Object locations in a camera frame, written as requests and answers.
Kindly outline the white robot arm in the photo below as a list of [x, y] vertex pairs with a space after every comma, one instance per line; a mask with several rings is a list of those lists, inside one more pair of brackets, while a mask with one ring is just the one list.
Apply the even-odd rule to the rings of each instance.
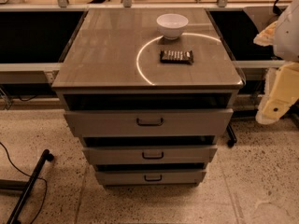
[[255, 117], [260, 124], [272, 124], [299, 100], [299, 0], [292, 0], [277, 21], [255, 36], [253, 43], [272, 45], [274, 54], [284, 60], [280, 68], [268, 69]]

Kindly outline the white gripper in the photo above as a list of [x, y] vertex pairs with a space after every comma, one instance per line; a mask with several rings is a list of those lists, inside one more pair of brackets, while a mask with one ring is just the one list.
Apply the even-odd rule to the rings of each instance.
[[258, 106], [256, 121], [273, 124], [299, 100], [299, 63], [285, 62], [269, 68], [265, 76], [264, 96]]

